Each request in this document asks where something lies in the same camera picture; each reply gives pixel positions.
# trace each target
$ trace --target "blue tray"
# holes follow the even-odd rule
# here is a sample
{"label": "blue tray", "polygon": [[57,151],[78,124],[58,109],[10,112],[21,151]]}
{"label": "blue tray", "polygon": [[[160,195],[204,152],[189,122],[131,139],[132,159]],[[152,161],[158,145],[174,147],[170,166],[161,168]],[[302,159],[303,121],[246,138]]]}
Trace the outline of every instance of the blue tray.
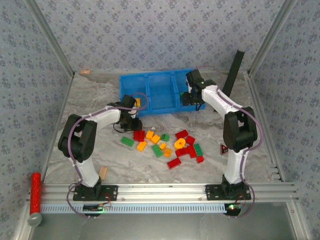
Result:
{"label": "blue tray", "polygon": [[[193,68],[121,75],[120,100],[125,94],[131,95],[136,92],[146,94],[149,105],[147,109],[139,112],[139,117],[195,111],[195,105],[183,106],[180,99],[180,94],[188,91],[186,74],[191,70]],[[146,99],[142,95],[134,97],[140,98],[141,106],[146,104]]]}

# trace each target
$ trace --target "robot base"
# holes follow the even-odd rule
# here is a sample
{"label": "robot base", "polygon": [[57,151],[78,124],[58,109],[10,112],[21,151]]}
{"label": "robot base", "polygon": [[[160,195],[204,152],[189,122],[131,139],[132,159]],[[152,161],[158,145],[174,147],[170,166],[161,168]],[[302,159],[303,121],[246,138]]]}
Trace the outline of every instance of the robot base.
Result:
{"label": "robot base", "polygon": [[208,201],[214,200],[234,200],[240,198],[242,194],[245,200],[251,200],[250,189],[243,182],[237,184],[230,184],[225,176],[222,176],[221,184],[208,184],[205,186],[206,199]]}
{"label": "robot base", "polygon": [[94,187],[84,185],[76,186],[73,193],[73,201],[99,201],[107,202],[108,196],[110,201],[116,201],[118,195],[117,185],[101,185],[101,179]]}

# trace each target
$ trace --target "black bracket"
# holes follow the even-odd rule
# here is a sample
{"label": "black bracket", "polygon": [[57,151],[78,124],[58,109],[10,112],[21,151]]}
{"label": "black bracket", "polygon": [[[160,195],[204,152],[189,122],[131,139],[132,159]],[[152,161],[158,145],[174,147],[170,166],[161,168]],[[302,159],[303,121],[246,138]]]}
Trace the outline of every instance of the black bracket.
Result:
{"label": "black bracket", "polygon": [[108,196],[110,196],[110,201],[116,201],[118,196],[118,186],[117,185],[101,185],[101,192],[98,196],[92,197],[88,194],[87,187],[83,185],[76,186],[73,193],[73,201],[98,201],[98,202],[108,202]]}
{"label": "black bracket", "polygon": [[241,194],[244,196],[245,200],[251,200],[250,190],[247,185],[244,185],[243,188],[239,189],[236,192],[236,194],[226,196],[221,184],[208,184],[205,186],[205,193],[206,193],[206,199],[208,201],[218,201],[218,200],[236,201],[237,199],[244,200]]}

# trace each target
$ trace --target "wallpaper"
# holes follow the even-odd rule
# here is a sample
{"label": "wallpaper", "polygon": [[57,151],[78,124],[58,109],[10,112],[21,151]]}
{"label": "wallpaper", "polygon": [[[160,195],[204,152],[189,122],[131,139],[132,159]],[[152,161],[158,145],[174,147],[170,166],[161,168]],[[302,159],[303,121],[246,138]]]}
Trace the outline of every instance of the wallpaper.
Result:
{"label": "wallpaper", "polygon": [[0,1],[0,239],[11,239],[41,171],[67,74],[20,0]]}
{"label": "wallpaper", "polygon": [[255,81],[287,181],[320,239],[320,2],[298,1]]}
{"label": "wallpaper", "polygon": [[247,70],[283,0],[36,0],[72,68]]}

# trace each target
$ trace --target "purple cable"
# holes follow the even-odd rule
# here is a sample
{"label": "purple cable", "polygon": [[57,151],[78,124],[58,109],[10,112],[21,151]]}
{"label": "purple cable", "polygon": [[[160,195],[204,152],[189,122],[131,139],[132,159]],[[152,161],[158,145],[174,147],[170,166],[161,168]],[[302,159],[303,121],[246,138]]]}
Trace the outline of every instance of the purple cable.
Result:
{"label": "purple cable", "polygon": [[254,116],[252,116],[252,115],[251,115],[249,112],[247,112],[246,110],[244,110],[244,109],[242,109],[242,108],[240,108],[240,107],[238,107],[238,106],[236,106],[236,105],[233,105],[230,101],[228,101],[226,98],[224,98],[219,91],[220,91],[220,89],[217,88],[217,91],[216,91],[216,92],[217,92],[218,96],[219,96],[224,102],[226,102],[227,104],[229,104],[230,106],[233,106],[234,108],[236,108],[236,109],[238,109],[239,111],[243,112],[244,114],[248,115],[248,116],[254,121],[254,123],[258,126],[259,132],[260,132],[260,141],[259,141],[259,143],[258,143],[256,146],[253,146],[253,147],[248,148],[247,150],[243,151],[242,158],[241,158],[241,162],[240,162],[240,178],[241,178],[241,181],[242,181],[245,185],[247,185],[247,186],[250,188],[251,192],[252,192],[252,204],[251,204],[251,206],[249,207],[248,211],[246,211],[244,214],[241,214],[240,216],[233,217],[233,218],[235,218],[235,219],[240,219],[240,218],[245,217],[246,215],[248,215],[248,214],[252,211],[252,209],[253,209],[254,206],[255,206],[255,201],[256,201],[255,191],[254,191],[253,187],[252,187],[249,183],[246,182],[246,180],[245,180],[245,178],[244,178],[244,175],[243,175],[243,167],[244,167],[244,162],[245,162],[245,154],[246,154],[246,152],[255,150],[255,149],[257,149],[257,148],[259,148],[259,147],[261,146],[261,144],[262,144],[262,142],[263,142],[263,140],[264,140],[264,132],[263,132],[263,130],[262,130],[262,126],[260,125],[260,123],[257,121],[257,119],[256,119]]}
{"label": "purple cable", "polygon": [[71,130],[70,130],[70,132],[69,132],[68,141],[67,141],[67,149],[68,149],[68,153],[69,153],[69,155],[70,155],[70,158],[71,158],[72,161],[73,161],[73,165],[74,165],[75,171],[76,171],[76,173],[78,174],[78,176],[79,176],[79,178],[80,178],[80,181],[79,181],[77,184],[75,184],[75,185],[73,185],[72,187],[69,188],[69,191],[68,191],[67,194],[66,194],[66,202],[68,203],[69,207],[70,207],[77,215],[79,215],[80,217],[88,218],[88,219],[90,218],[89,216],[86,216],[86,215],[78,212],[78,211],[71,205],[71,203],[70,203],[70,201],[69,201],[69,195],[70,195],[71,191],[72,191],[73,189],[75,189],[77,186],[79,186],[79,185],[82,183],[82,181],[83,181],[83,178],[82,178],[83,176],[82,176],[82,174],[81,174],[81,172],[79,171],[79,168],[78,168],[78,166],[77,166],[77,160],[75,159],[75,157],[74,157],[74,155],[72,154],[72,151],[71,151],[71,138],[72,138],[72,135],[74,134],[74,131],[75,131],[76,127],[78,126],[78,124],[79,124],[81,121],[85,120],[85,119],[88,119],[88,118],[91,118],[91,117],[95,117],[95,116],[100,115],[100,114],[102,114],[102,113],[104,113],[104,112],[106,112],[106,111],[109,111],[109,110],[121,109],[121,110],[130,110],[130,111],[137,111],[137,112],[138,112],[138,111],[141,111],[141,110],[145,109],[145,108],[148,106],[148,104],[149,104],[149,99],[148,99],[147,95],[145,95],[145,94],[142,93],[142,92],[135,92],[135,93],[131,94],[131,96],[133,96],[133,95],[142,95],[142,96],[144,96],[145,99],[146,99],[146,104],[145,104],[143,107],[139,107],[139,108],[129,108],[129,107],[123,107],[123,106],[113,106],[113,107],[109,107],[108,109],[105,109],[105,108],[104,108],[104,109],[102,109],[102,110],[100,110],[100,111],[97,111],[97,112],[91,114],[91,115],[86,115],[86,116],[83,116],[83,117],[81,117],[80,119],[78,119],[78,120],[74,123],[74,125],[72,126],[72,128],[71,128]]}

